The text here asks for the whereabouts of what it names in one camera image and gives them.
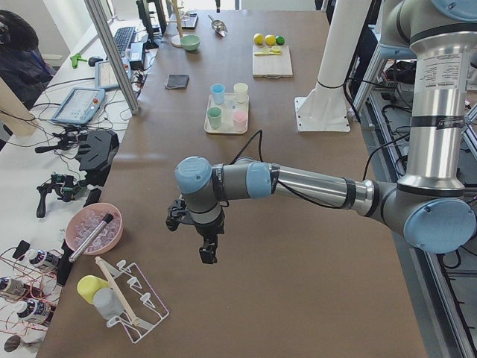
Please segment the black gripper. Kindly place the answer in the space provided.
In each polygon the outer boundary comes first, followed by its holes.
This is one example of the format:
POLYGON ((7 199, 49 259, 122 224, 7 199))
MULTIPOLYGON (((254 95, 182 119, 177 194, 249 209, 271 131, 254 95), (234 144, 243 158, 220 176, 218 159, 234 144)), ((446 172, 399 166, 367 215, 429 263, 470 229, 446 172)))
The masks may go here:
POLYGON ((193 225, 203 238, 203 245, 199 247, 199 255, 202 263, 216 264, 216 251, 218 247, 218 235, 224 234, 225 215, 191 213, 193 225))

